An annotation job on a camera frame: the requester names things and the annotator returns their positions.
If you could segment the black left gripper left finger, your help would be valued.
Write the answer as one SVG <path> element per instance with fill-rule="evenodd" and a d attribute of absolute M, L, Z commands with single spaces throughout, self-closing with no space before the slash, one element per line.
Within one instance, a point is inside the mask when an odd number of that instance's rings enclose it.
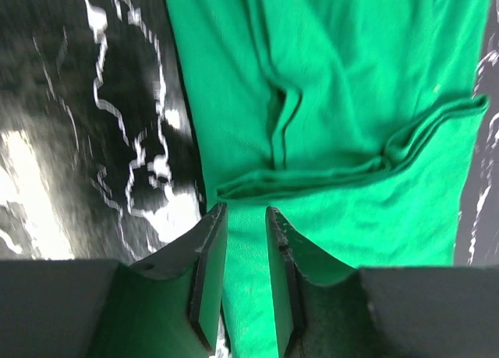
<path fill-rule="evenodd" d="M 4 357 L 209 357 L 215 352 L 228 208 L 132 265 L 3 261 Z"/>

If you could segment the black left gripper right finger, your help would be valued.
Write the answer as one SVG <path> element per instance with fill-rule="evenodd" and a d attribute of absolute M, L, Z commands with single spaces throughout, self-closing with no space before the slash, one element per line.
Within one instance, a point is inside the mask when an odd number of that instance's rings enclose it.
<path fill-rule="evenodd" d="M 498 269 L 352 268 L 266 210 L 281 357 L 495 357 Z"/>

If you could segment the green t shirt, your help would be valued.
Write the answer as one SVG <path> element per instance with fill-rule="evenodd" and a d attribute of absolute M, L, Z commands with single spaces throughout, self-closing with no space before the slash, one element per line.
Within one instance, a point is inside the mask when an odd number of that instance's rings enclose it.
<path fill-rule="evenodd" d="M 278 354 L 264 215 L 359 266 L 449 266 L 490 0 L 166 0 L 235 357 Z"/>

